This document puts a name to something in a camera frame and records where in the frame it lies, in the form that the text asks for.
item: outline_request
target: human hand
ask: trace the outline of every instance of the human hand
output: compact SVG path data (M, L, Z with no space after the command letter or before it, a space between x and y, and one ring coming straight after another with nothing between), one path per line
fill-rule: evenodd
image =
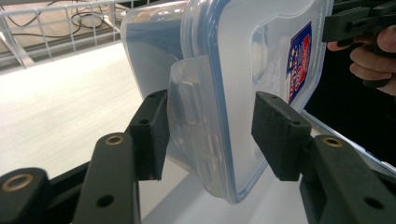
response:
M373 53L374 35L358 36L354 42L364 43L364 45L355 48L350 54L354 62L349 67L351 73L364 80L389 79L385 87L378 89L387 94L396 95L396 59ZM385 52L396 53L396 26L390 26L381 31L377 37L377 45ZM330 42L327 47L331 51L337 51L350 46L338 47L336 42Z

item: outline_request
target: red and blue label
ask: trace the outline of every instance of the red and blue label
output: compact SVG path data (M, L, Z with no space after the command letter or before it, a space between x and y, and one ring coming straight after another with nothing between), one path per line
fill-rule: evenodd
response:
M309 22L290 41L288 76L290 76L289 103L298 95L305 84L311 55L312 27Z

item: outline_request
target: white table surface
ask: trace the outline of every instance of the white table surface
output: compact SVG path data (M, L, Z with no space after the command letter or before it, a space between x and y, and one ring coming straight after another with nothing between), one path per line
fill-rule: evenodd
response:
M55 177L88 161L141 102L121 43L0 74L0 175L41 167ZM163 181L140 182L143 223L306 223L298 187L266 169L244 201L228 204L166 161Z

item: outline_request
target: plastic food container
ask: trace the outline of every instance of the plastic food container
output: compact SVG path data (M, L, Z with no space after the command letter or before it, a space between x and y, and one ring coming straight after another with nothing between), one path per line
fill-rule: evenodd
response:
M267 163L256 91L301 111L318 85L330 0L161 1L129 12L121 38L142 95L168 89L168 158L240 202Z

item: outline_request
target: container lid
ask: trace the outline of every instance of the container lid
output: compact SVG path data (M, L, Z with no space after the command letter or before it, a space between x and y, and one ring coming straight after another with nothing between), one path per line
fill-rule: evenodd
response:
M174 2L185 6L182 59L173 63L168 85L168 157L212 195L238 203L267 165L250 134L255 93L304 108L318 85L332 1Z

